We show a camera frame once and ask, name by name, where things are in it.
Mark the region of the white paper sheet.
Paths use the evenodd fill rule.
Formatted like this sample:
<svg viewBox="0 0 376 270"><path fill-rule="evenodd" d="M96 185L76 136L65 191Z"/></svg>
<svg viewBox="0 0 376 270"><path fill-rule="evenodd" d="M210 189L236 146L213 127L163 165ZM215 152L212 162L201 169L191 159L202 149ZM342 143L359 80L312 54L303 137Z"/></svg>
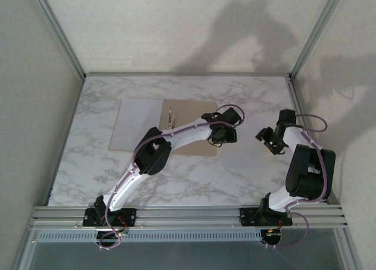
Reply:
<svg viewBox="0 0 376 270"><path fill-rule="evenodd" d="M161 99L123 98L109 149L132 152L150 128L159 126L162 105Z"/></svg>

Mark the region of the aluminium frame post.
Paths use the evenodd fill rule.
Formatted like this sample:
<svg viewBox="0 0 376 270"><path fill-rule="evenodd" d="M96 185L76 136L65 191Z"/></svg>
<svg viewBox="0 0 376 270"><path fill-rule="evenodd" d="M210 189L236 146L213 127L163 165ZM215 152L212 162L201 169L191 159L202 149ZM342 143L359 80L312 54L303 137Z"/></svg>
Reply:
<svg viewBox="0 0 376 270"><path fill-rule="evenodd" d="M51 29L53 36L56 38L58 45L62 48L63 53L66 55L68 62L72 66L73 70L79 77L79 79L84 82L86 79L86 72L79 61L68 37L63 30L58 17L53 11L52 6L48 0L35 0L38 8L41 10L42 16L45 18L46 23Z"/></svg>
<svg viewBox="0 0 376 270"><path fill-rule="evenodd" d="M293 82L298 77L303 66L305 65L308 57L313 51L316 43L318 42L321 34L325 30L330 18L332 17L336 7L341 0L327 0L318 19L316 20L292 70L290 71L290 81Z"/></svg>

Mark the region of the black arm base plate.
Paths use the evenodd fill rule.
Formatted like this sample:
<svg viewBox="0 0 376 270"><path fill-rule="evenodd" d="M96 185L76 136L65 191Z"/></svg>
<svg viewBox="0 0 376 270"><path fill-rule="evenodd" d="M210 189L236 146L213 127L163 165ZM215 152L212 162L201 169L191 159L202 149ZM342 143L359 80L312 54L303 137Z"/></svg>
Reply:
<svg viewBox="0 0 376 270"><path fill-rule="evenodd" d="M293 221L285 212L271 209L240 208L239 222L242 226L292 226Z"/></svg>
<svg viewBox="0 0 376 270"><path fill-rule="evenodd" d="M122 208L118 211L108 212L108 221L114 227L133 227L136 220L136 211L134 208ZM82 225L84 227L108 226L105 217L98 215L94 207L85 210Z"/></svg>

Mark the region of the small lit controller board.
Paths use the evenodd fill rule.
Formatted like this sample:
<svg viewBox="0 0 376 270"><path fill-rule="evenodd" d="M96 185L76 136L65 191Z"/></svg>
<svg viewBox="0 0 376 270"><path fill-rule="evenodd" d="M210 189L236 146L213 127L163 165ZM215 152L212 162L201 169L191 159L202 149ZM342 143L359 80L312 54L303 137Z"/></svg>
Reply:
<svg viewBox="0 0 376 270"><path fill-rule="evenodd" d="M277 245L281 240L280 229L262 229L261 230L261 243L265 245Z"/></svg>
<svg viewBox="0 0 376 270"><path fill-rule="evenodd" d="M110 231L98 231L96 235L96 242L101 242L102 245L113 245L118 241L118 236L127 235L127 231L118 231L118 235Z"/></svg>

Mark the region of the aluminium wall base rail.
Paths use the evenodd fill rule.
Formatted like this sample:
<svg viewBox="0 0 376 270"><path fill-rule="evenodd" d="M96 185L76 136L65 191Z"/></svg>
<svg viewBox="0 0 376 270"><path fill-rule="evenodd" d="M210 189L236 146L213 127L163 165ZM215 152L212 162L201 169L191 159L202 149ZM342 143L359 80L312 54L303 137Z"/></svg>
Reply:
<svg viewBox="0 0 376 270"><path fill-rule="evenodd" d="M288 72L88 72L92 76L283 76Z"/></svg>

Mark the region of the aluminium table edge rail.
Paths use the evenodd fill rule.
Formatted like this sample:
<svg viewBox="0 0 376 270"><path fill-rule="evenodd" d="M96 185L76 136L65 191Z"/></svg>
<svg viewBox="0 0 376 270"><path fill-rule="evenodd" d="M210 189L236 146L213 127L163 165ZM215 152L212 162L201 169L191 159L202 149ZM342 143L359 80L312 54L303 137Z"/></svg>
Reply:
<svg viewBox="0 0 376 270"><path fill-rule="evenodd" d="M240 229L261 228L242 226L239 222L240 208L250 206L131 206L137 209L136 220L130 229ZM87 228L107 231L108 226L84 227L83 206L58 207L37 206L33 209L28 225L41 228ZM347 220L339 205L299 205L287 215L292 226L285 228L347 228Z"/></svg>

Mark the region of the brown clipboard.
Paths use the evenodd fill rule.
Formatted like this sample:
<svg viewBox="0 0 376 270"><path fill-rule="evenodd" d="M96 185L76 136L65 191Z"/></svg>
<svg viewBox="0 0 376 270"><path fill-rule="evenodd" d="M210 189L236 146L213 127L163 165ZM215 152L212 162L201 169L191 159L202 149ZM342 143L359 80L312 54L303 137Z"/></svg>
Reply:
<svg viewBox="0 0 376 270"><path fill-rule="evenodd" d="M162 111L158 129L167 129L169 108L172 107L176 116L175 128L189 124L199 119L205 113L214 112L217 109L215 102L191 101L180 99L162 99Z"/></svg>

